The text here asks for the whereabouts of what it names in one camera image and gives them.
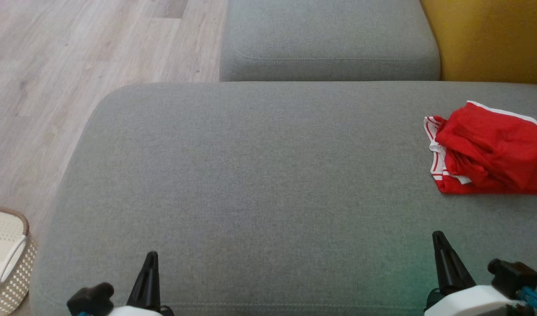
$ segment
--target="basket handle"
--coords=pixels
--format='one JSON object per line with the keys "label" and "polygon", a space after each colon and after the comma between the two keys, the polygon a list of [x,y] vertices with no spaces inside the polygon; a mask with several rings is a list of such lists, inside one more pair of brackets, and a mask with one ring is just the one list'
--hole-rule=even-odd
{"label": "basket handle", "polygon": [[13,259],[13,257],[15,256],[15,254],[17,253],[17,250],[19,250],[19,248],[21,248],[21,246],[25,244],[26,237],[27,237],[26,235],[21,236],[21,238],[19,238],[19,240],[15,242],[9,254],[7,254],[7,257],[5,258],[5,261],[3,262],[3,269],[1,270],[0,284],[4,282],[5,280],[7,280],[7,277],[9,276],[10,273],[7,273],[7,275],[5,275],[5,271],[7,271],[7,269],[9,268],[9,264],[11,260]]}

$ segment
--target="seam stitching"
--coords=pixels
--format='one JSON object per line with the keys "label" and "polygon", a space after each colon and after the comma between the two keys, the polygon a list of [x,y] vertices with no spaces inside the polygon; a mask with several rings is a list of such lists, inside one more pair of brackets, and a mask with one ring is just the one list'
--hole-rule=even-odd
{"label": "seam stitching", "polygon": [[[65,305],[54,302],[52,298],[44,290],[40,284],[35,285],[40,294],[46,298],[47,303],[55,307],[61,308]],[[355,309],[355,308],[380,308],[380,309],[418,309],[414,306],[381,306],[381,305],[348,305],[348,304],[310,304],[310,303],[207,303],[207,302],[173,302],[165,303],[170,308],[176,309],[198,309],[198,310],[252,310],[250,307],[257,307],[253,310],[298,310],[298,309]]]}
{"label": "seam stitching", "polygon": [[249,60],[252,62],[270,62],[274,64],[283,64],[286,62],[367,62],[367,61],[379,61],[379,62],[400,62],[400,61],[409,61],[417,62],[425,59],[430,59],[430,57],[421,57],[413,59],[363,59],[363,58],[346,58],[346,57],[317,57],[317,58],[295,58],[295,57],[253,57],[248,56],[240,52],[235,48],[234,42],[230,40],[230,47],[234,52],[236,52],[238,58]]}

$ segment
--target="wooden floor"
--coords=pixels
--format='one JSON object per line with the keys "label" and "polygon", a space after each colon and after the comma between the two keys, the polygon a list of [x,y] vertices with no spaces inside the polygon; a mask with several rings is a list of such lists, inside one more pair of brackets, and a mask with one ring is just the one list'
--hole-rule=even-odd
{"label": "wooden floor", "polygon": [[[0,0],[0,206],[43,236],[92,112],[133,83],[218,81],[227,0]],[[28,315],[28,304],[18,313]]]}

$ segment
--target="gray fabric upholstery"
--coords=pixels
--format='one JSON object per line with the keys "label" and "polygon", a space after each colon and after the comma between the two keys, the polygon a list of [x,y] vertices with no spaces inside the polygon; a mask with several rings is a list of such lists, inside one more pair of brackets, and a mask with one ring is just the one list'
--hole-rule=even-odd
{"label": "gray fabric upholstery", "polygon": [[230,0],[221,81],[439,77],[418,0]]}
{"label": "gray fabric upholstery", "polygon": [[477,282],[537,269],[537,196],[445,196],[423,117],[466,100],[537,119],[537,86],[151,84],[94,110],[31,285],[35,316],[78,288],[125,304],[146,252],[178,316],[421,315],[443,230]]}

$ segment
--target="white stripe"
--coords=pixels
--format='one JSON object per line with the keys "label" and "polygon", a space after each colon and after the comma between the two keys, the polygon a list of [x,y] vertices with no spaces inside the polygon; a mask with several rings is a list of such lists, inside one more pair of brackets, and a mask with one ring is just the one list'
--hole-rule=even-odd
{"label": "white stripe", "polygon": [[[432,159],[432,166],[430,168],[430,173],[434,174],[434,173],[442,172],[444,176],[451,176],[452,178],[456,178],[457,180],[459,180],[459,183],[461,184],[470,183],[471,182],[470,178],[466,176],[453,176],[446,169],[446,166],[444,163],[444,160],[446,158],[446,148],[442,146],[441,144],[439,144],[438,142],[436,142],[435,138],[436,138],[436,132],[438,131],[438,126],[436,126],[435,124],[432,124],[429,121],[429,119],[435,122],[437,122],[437,120],[435,120],[432,116],[428,116],[425,118],[425,131],[426,131],[426,134],[429,136],[429,140],[430,140],[429,149],[431,150],[434,156]],[[433,176],[433,178],[434,180],[443,179],[442,176]]]}
{"label": "white stripe", "polygon": [[515,118],[519,118],[519,119],[522,119],[522,120],[525,120],[525,121],[528,121],[528,122],[532,122],[533,124],[537,125],[537,120],[535,120],[535,118],[530,118],[529,116],[525,116],[525,115],[522,115],[522,114],[516,114],[514,112],[508,112],[508,111],[505,111],[505,110],[499,110],[498,108],[490,108],[490,107],[488,107],[486,105],[483,105],[483,104],[481,104],[479,102],[475,102],[475,101],[467,100],[467,102],[475,104],[476,106],[479,106],[479,108],[484,108],[485,110],[493,112],[493,113],[514,116]]}

